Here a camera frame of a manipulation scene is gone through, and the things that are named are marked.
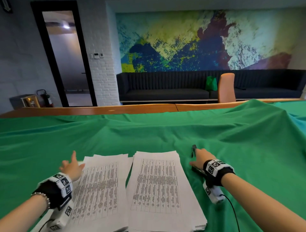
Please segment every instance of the wooden table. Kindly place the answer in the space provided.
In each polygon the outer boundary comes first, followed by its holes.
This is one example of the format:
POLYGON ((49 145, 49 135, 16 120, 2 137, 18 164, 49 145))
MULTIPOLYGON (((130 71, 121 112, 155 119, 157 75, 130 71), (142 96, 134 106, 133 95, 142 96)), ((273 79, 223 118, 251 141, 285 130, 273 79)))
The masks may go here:
POLYGON ((59 107, 30 108, 24 107, 0 115, 0 118, 23 118, 47 115, 97 115, 97 114, 148 114, 177 112, 175 104, 144 104, 104 107, 59 107))
MULTIPOLYGON (((303 100, 295 99, 259 99, 260 101, 283 102, 303 100)), ((241 105, 246 101, 216 104, 143 104, 126 106, 104 106, 104 107, 60 107, 60 108, 21 108, 5 114, 0 118, 22 118, 34 116, 56 116, 56 115, 97 115, 97 114, 150 114, 190 110, 212 110, 222 108, 232 108, 241 105)))
MULTIPOLYGON (((266 103, 272 103, 272 102, 300 101, 304 99, 272 98, 272 99, 258 99, 258 100, 266 102, 266 103)), ((182 111, 192 111, 192 110, 215 110, 215 109, 223 109, 223 108, 233 108, 247 101, 230 102, 230 103, 215 103, 215 104, 175 104, 175 105, 177 107, 177 110, 179 112, 182 112, 182 111)))

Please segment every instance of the green tablecloth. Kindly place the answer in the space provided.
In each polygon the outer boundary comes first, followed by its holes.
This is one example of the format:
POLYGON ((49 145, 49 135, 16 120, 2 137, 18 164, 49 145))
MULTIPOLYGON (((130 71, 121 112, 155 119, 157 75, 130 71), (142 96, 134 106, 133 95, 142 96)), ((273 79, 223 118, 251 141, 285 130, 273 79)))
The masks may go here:
MULTIPOLYGON (((304 115, 289 103, 251 100, 220 110, 0 119, 0 217, 25 201, 39 181, 57 172, 72 150, 78 160, 93 154, 176 150, 208 220, 206 231, 237 231, 230 204, 213 205, 202 188, 203 179, 191 171, 191 146, 196 144, 306 219, 306 130, 299 128, 304 121, 298 118, 304 115)), ((223 192, 234 205, 241 231, 260 231, 223 192)))

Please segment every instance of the door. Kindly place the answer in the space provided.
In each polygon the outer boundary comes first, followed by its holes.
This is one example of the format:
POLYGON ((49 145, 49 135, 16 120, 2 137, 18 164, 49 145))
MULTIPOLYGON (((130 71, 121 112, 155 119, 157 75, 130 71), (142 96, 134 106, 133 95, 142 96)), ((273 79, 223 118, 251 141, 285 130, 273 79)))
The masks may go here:
POLYGON ((97 106, 77 2, 31 7, 63 107, 97 106))

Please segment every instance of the sofa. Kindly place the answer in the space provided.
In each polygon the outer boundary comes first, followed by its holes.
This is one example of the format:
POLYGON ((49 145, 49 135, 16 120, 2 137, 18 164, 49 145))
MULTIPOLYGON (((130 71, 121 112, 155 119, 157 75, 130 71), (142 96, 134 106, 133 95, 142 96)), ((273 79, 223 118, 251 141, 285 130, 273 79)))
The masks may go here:
POLYGON ((207 91, 206 79, 234 73, 236 99, 299 98, 306 84, 306 70, 214 70, 117 74, 121 102, 165 100, 216 100, 218 91, 207 91))

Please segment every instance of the chair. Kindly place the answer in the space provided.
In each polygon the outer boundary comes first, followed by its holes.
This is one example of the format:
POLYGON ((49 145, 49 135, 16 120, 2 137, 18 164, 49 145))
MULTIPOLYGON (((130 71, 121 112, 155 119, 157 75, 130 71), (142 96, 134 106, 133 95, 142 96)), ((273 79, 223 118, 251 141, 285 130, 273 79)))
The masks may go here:
POLYGON ((234 79, 235 74, 224 73, 220 76, 218 84, 218 103, 235 102, 234 92, 234 79))

